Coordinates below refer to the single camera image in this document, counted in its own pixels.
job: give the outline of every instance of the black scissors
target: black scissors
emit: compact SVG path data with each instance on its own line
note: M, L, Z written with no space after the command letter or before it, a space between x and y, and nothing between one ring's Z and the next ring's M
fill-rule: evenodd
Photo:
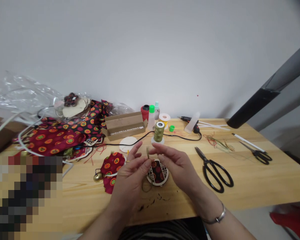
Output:
M223 193L224 192L224 187L222 185L222 183L220 182L220 180L218 179L218 177L213 173L213 171L208 167L208 163L211 164L211 166L213 167L214 171L217 173L217 175L219 176L219 178L221 179L221 181L227 185L228 187L233 187L234 186L234 183L233 183L233 180L232 180L232 177L230 176L230 174L227 172L227 170L224 169L224 167L222 167L220 164L216 163L215 161L212 161L211 159L208 160L206 158L206 156L203 154L203 152L201 152L201 150L198 148L198 147L195 147L196 151L197 151L197 154L202 158L203 160L203 166L202 166L202 171L203 171L203 175L204 175L204 178L207 180L207 182L209 183L209 185L213 188L213 190L215 190L216 192L218 193ZM230 181L230 184L226 182L226 180L224 180L224 178L221 176L220 172L217 170L217 167L218 166L219 168L221 168L225 174L228 176L229 178L229 181ZM216 188L212 183L211 181L209 180L208 178L208 175L207 175L207 169L208 171L210 172L210 174L213 176L213 178L217 181L217 183L219 184L220 186L220 189Z
M254 157L262 162L265 165L269 165L269 161L272 161L272 158L266 153L266 152L261 152L259 150L253 150L251 147L245 145L244 143L240 142L243 146L245 146L246 148L248 148L252 154L254 155Z

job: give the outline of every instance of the glue gun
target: glue gun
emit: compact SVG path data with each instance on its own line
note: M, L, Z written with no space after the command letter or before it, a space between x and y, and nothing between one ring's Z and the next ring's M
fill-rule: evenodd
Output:
M180 118L182 121L187 122L187 123L189 123L190 120L191 120L191 117L185 117L185 116L178 117L178 118ZM199 132L200 132L200 128L198 127L197 123L196 123L196 125L194 125L194 127L193 127L193 132L194 132L194 133L199 133Z

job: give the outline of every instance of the person's left hand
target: person's left hand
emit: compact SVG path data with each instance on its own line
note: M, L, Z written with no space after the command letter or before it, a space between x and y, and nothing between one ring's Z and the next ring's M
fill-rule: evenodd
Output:
M127 163L119 169L109 204L109 207L120 208L120 211L128 216L137 207L142 179L148 173L153 161L137 153L141 145L141 141L134 145L127 157Z

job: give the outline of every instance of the white bottle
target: white bottle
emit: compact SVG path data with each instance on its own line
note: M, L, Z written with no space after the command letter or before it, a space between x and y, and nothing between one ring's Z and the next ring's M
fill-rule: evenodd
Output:
M155 113L154 113L154 105L150 105L149 107L149 118L148 118L148 130L153 131L155 124Z
M156 104L154 105L154 113L155 113L154 119L158 120L159 119L159 114L160 114L159 102L158 101L156 101Z
M196 125L197 121L199 120L200 118L200 112L196 112L190 122L188 123L188 125L184 128L184 131L186 131L187 133L191 133L193 128L194 128L194 125Z

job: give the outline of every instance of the silver bracelet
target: silver bracelet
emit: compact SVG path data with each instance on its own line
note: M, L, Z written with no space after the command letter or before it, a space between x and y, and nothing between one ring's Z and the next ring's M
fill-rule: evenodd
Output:
M224 218L224 216L226 215L226 208L224 207L223 203L222 203L222 207L223 207L223 211L220 215L220 217L216 217L214 220L212 221L208 221L206 219L203 219L201 218L201 220L203 221L203 223L206 223L206 224L214 224L214 223L220 223L221 220Z

